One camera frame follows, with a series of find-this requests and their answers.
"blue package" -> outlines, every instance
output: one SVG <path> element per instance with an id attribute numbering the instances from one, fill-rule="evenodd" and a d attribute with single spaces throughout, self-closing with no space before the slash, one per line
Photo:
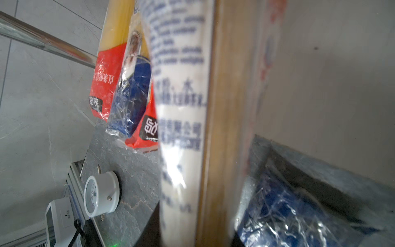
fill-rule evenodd
<path id="1" fill-rule="evenodd" d="M 266 164 L 237 233 L 245 247 L 357 247 L 375 231 L 326 212 Z"/>
<path id="2" fill-rule="evenodd" d="M 137 56 L 134 73 L 121 74 L 108 118 L 109 128 L 130 138 L 136 130 L 147 106 L 151 81 L 150 61 Z"/>

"gray marble countertop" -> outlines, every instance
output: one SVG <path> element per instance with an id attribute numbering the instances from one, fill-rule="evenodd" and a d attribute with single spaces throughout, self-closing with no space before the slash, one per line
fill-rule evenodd
<path id="1" fill-rule="evenodd" d="M 81 180 L 85 184 L 90 175 L 97 174 L 98 164 L 102 173 L 116 173 L 121 188 L 119 205 L 113 213 L 105 215 L 104 221 L 100 216 L 95 220 L 105 247 L 133 246 L 159 201 L 159 153 L 140 154 L 117 147 L 114 145 L 116 137 L 107 134 L 106 128 L 105 121 L 97 121 Z M 392 234 L 395 232 L 395 190 L 258 136 L 250 149 L 250 171 L 243 187 L 235 228 L 256 190 L 271 151 L 287 160 L 287 164 L 282 164 L 282 172 L 288 173 L 287 179 L 294 179 L 298 186 L 308 188 L 320 201 L 337 211 L 383 229 L 366 238 L 361 246 L 395 246 L 395 235 Z M 294 173 L 304 175 L 292 177 Z M 316 181 L 301 179 L 303 176 Z M 339 193 L 322 193 L 322 184 L 335 188 Z"/>
<path id="2" fill-rule="evenodd" d="M 114 145 L 117 139 L 105 132 L 105 121 L 98 120 L 85 158 L 81 181 L 97 174 L 114 171 L 120 184 L 120 202 L 104 221 L 95 218 L 105 247 L 133 246 L 159 201 L 160 167 L 158 152 L 133 153 Z"/>

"chrome pole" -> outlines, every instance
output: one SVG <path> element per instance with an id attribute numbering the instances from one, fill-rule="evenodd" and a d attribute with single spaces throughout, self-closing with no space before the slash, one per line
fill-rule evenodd
<path id="1" fill-rule="evenodd" d="M 0 35 L 94 68 L 96 56 L 0 11 Z"/>

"spaghetti package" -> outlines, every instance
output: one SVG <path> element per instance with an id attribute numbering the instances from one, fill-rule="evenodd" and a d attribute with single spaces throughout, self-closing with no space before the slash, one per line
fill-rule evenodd
<path id="1" fill-rule="evenodd" d="M 141 0 L 162 177 L 162 246 L 230 246 L 286 0 Z"/>
<path id="2" fill-rule="evenodd" d="M 110 0 L 108 3 L 89 93 L 93 115 L 106 121 L 122 67 L 133 10 L 134 1 L 131 0 Z"/>
<path id="3" fill-rule="evenodd" d="M 131 138 L 125 140 L 125 145 L 134 150 L 146 153 L 158 149 L 158 122 L 155 111 L 154 90 L 151 88 L 150 100 L 143 118 Z"/>
<path id="4" fill-rule="evenodd" d="M 109 133 L 130 138 L 146 110 L 151 83 L 151 64 L 138 8 L 130 20 L 129 38 L 121 75 L 108 118 Z"/>

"gray tile wall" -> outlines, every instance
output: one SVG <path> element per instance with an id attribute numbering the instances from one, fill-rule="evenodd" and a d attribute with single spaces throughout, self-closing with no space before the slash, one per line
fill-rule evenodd
<path id="1" fill-rule="evenodd" d="M 107 4 L 0 0 L 0 10 L 96 54 Z M 91 68 L 0 37 L 0 245 L 43 226 L 70 163 L 84 159 L 96 122 L 87 100 L 92 76 Z"/>

